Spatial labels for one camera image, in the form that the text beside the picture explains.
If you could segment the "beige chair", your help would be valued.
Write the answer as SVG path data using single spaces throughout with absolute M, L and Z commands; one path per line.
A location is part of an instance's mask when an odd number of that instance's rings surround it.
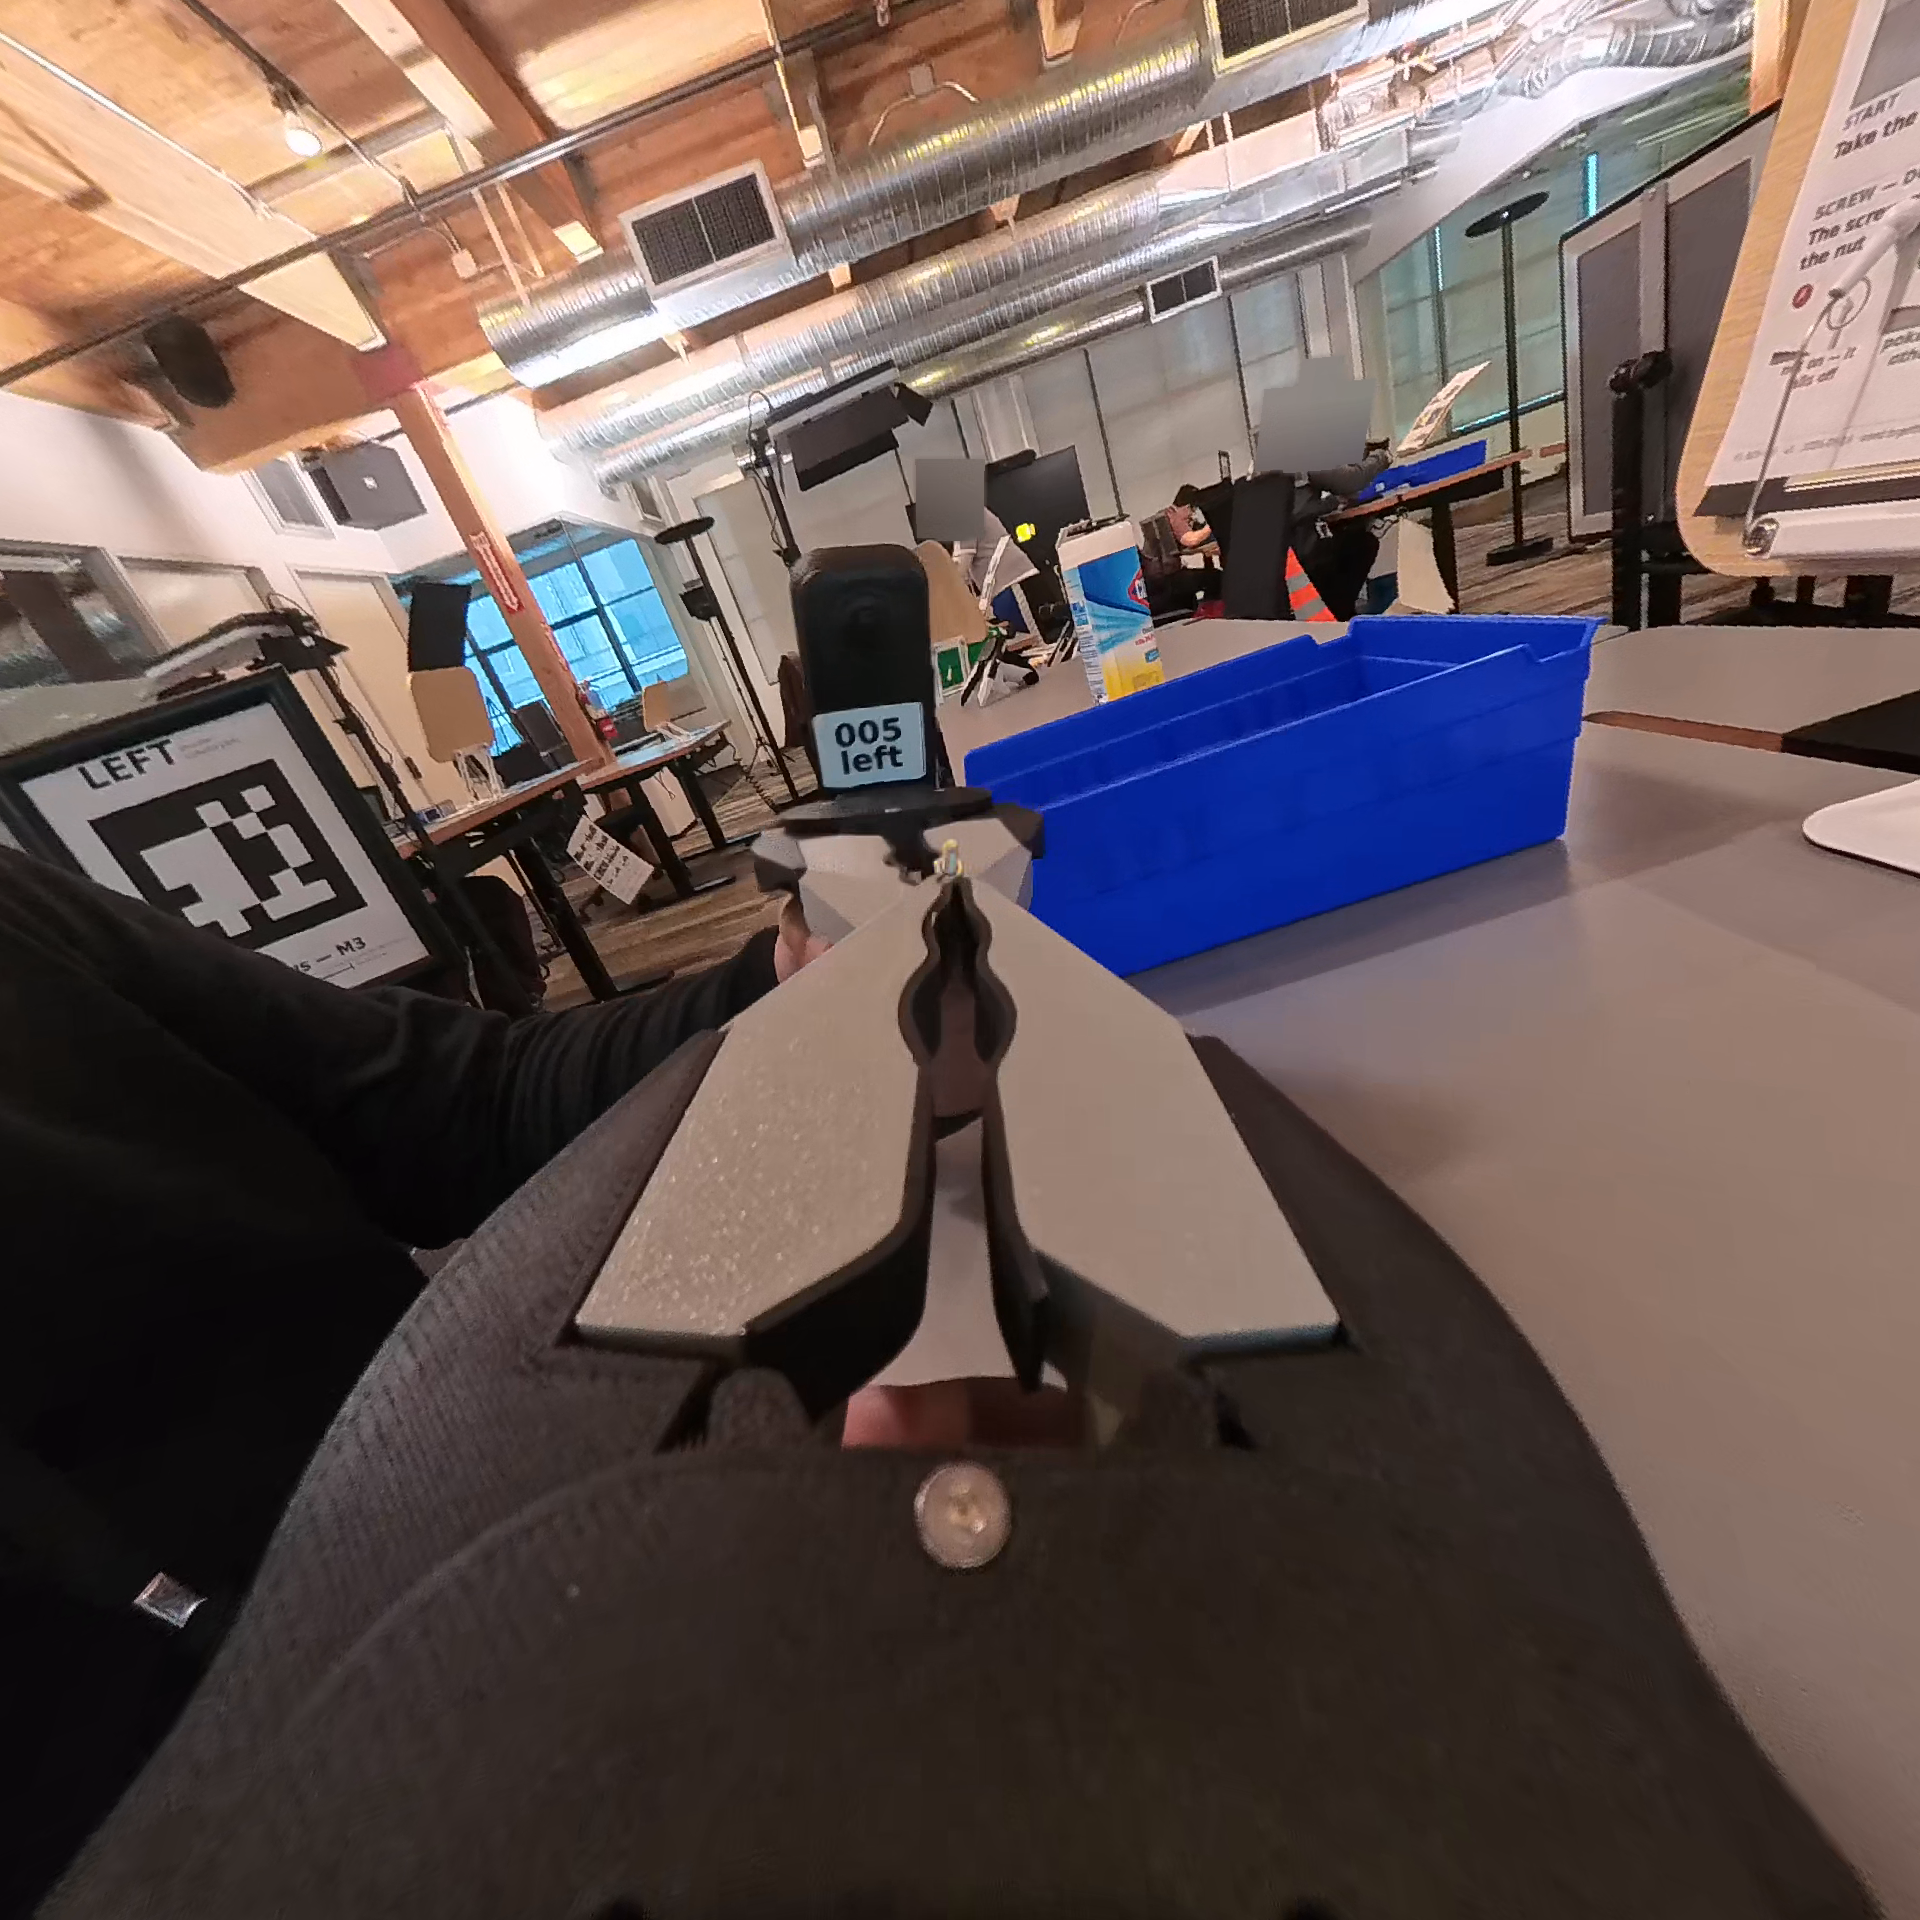
M 411 696 L 435 763 L 449 763 L 468 799 L 494 799 L 490 712 L 468 667 L 411 670 Z

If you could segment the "black framed grey panel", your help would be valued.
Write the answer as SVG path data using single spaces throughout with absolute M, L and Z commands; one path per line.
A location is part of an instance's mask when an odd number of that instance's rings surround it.
M 1778 109 L 1723 133 L 1559 237 L 1565 320 L 1565 527 L 1612 527 L 1612 369 L 1668 350 L 1671 374 L 1644 412 L 1644 511 L 1678 514 L 1678 475 L 1740 265 Z

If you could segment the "person's black-clothed body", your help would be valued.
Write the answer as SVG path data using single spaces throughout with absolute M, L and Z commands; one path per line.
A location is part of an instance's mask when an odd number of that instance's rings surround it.
M 121 1157 L 3 1171 L 3 1448 L 74 1490 L 129 1592 L 84 1599 L 3 1547 L 3 1915 L 30 1915 L 132 1788 L 205 1656 L 138 1607 L 152 1575 L 220 1616 L 375 1346 L 413 1244 L 460 1214 L 295 1171 L 163 1182 Z

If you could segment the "black studio softbox light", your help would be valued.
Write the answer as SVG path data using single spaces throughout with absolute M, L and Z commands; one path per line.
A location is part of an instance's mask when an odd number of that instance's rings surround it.
M 882 386 L 867 395 L 844 395 L 807 420 L 787 420 L 780 430 L 753 435 L 753 466 L 762 466 L 780 488 L 816 493 L 831 475 L 844 475 L 884 454 L 899 454 L 899 430 L 926 425 L 933 399 L 912 386 Z

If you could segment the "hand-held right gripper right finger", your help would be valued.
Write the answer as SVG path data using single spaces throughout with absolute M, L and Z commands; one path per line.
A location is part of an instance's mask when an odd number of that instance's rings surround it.
M 1344 1339 L 1197 1042 L 1017 900 L 962 881 L 985 1067 L 983 1214 L 1028 1390 L 1138 1411 L 1157 1376 Z

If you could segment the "text instruction sheet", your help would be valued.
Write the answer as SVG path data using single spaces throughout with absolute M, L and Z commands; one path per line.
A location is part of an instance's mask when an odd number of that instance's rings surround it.
M 1857 6 L 1764 284 L 1710 498 L 1914 461 L 1920 12 Z

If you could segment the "black monitor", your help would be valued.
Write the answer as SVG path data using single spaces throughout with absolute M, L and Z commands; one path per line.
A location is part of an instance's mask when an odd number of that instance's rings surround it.
M 1017 542 L 1055 542 L 1063 527 L 1089 520 L 1080 447 L 1033 454 L 985 466 L 985 511 Z

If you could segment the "silver air duct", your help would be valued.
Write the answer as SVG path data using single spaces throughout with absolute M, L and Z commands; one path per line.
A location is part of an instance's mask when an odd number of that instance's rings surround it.
M 948 328 L 945 331 L 945 350 L 917 350 L 891 369 L 871 369 L 871 374 L 844 374 L 831 386 L 807 386 L 807 381 L 787 381 L 744 399 L 728 399 L 723 409 L 706 412 L 706 420 L 686 420 L 658 435 L 644 435 L 638 444 L 590 461 L 590 475 L 612 493 L 658 470 L 686 470 L 700 466 L 706 459 L 716 459 L 718 447 L 741 447 L 750 444 L 753 430 L 781 430 L 799 425 L 807 412 L 827 412 L 831 403 L 842 403 L 844 395 L 875 395 L 891 389 L 894 381 L 903 381 L 903 389 L 926 403 L 945 403 L 957 399 L 967 389 L 983 389 L 1004 374 L 1022 374 L 1033 363 L 1045 363 L 1055 356 L 1072 350 L 1089 350 L 1093 341 L 1107 341 L 1118 331 L 1135 328 L 1160 328 L 1175 320 L 1197 305 L 1227 303 L 1234 290 L 1249 290 L 1271 278 L 1296 273 L 1307 265 L 1321 265 L 1330 251 L 1352 251 L 1369 237 L 1369 212 L 1364 209 L 1349 209 L 1344 220 L 1317 220 L 1305 229 L 1285 229 L 1266 242 L 1249 242 L 1238 251 L 1227 257 L 1204 257 L 1197 267 L 1187 267 L 1181 278 L 1200 278 L 1211 273 L 1211 290 L 1197 290 L 1187 303 L 1157 305 L 1157 297 L 1171 290 L 1171 273 L 1128 288 L 1128 290 L 1107 290 L 1107 297 L 1084 297 L 1072 305 L 1055 305 L 1028 328 L 1005 328 L 995 335 L 985 335 L 983 320 L 972 328 Z
M 1211 82 L 1211 32 L 1175 25 L 842 166 L 795 182 L 768 182 L 761 159 L 735 166 L 622 212 L 622 242 L 603 265 L 485 303 L 483 335 L 525 389 L 603 369 L 1138 150 L 1187 122 Z

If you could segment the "black round standing table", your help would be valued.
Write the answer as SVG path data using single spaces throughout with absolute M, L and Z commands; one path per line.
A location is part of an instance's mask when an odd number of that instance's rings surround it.
M 1550 553 L 1550 536 L 1527 536 L 1527 447 L 1520 447 L 1520 316 L 1515 316 L 1515 222 L 1532 220 L 1547 206 L 1547 189 L 1527 189 L 1498 209 L 1487 209 L 1479 222 L 1470 222 L 1470 237 L 1498 237 L 1503 242 L 1503 363 L 1507 363 L 1507 542 L 1487 551 L 1487 570 L 1507 566 L 1532 566 Z

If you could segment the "wipes canister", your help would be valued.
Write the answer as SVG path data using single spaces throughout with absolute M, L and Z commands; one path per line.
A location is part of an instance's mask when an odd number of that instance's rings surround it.
M 1138 520 L 1118 514 L 1058 536 L 1058 585 L 1074 622 L 1074 655 L 1089 678 L 1089 698 L 1113 706 L 1169 684 Z

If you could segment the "black flat object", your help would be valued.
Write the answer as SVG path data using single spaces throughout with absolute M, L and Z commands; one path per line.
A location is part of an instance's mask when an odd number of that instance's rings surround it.
M 1784 754 L 1920 777 L 1920 690 L 1790 728 Z

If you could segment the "person's right hand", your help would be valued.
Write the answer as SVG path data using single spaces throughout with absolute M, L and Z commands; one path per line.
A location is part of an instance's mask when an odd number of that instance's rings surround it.
M 995 1376 L 867 1387 L 842 1418 L 842 1448 L 884 1452 L 1080 1448 L 1084 1441 L 1084 1395 L 1058 1387 L 1028 1390 Z

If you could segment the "wooden top desk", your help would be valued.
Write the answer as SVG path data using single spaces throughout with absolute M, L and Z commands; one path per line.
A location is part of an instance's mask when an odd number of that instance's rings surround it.
M 638 815 L 645 854 L 612 843 L 606 854 L 584 866 L 584 875 L 606 893 L 627 866 L 650 866 L 668 875 L 673 900 L 700 900 L 728 890 L 735 875 L 697 881 L 677 838 L 660 828 L 658 800 L 645 799 L 650 777 L 677 777 L 679 799 L 689 800 L 712 853 L 741 853 L 723 838 L 712 794 L 700 787 L 700 769 L 723 747 L 723 728 L 668 732 L 645 747 L 622 747 L 606 763 L 565 763 L 560 771 L 530 777 L 504 787 L 502 799 L 468 800 L 441 820 L 413 815 L 396 832 L 396 853 L 418 866 L 418 875 L 436 881 L 474 881 L 485 866 L 504 859 L 519 890 L 537 900 L 543 928 L 560 940 L 565 958 L 576 963 L 579 984 L 594 1000 L 638 999 L 660 986 L 673 973 L 632 973 L 612 978 L 603 952 L 590 940 L 576 900 L 565 893 L 555 847 L 576 847 L 584 832 L 596 832 L 590 800 L 606 799 Z

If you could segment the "person's left forearm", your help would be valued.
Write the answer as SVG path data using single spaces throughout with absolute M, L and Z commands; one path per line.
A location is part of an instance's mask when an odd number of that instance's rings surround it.
M 248 1092 L 318 1149 L 350 1199 L 403 1244 L 474 1237 L 697 1035 L 780 986 L 780 928 L 741 958 L 560 1016 L 345 994 L 194 934 L 84 875 L 3 853 L 3 958 L 58 969 L 52 1011 L 102 1045 L 106 1091 L 187 1085 L 138 1067 L 147 1042 Z

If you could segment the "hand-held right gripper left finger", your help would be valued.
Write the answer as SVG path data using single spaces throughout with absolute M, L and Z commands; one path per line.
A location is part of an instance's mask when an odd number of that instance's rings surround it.
M 912 884 L 728 1019 L 584 1289 L 584 1346 L 780 1372 L 807 1411 L 962 1376 L 945 903 Z

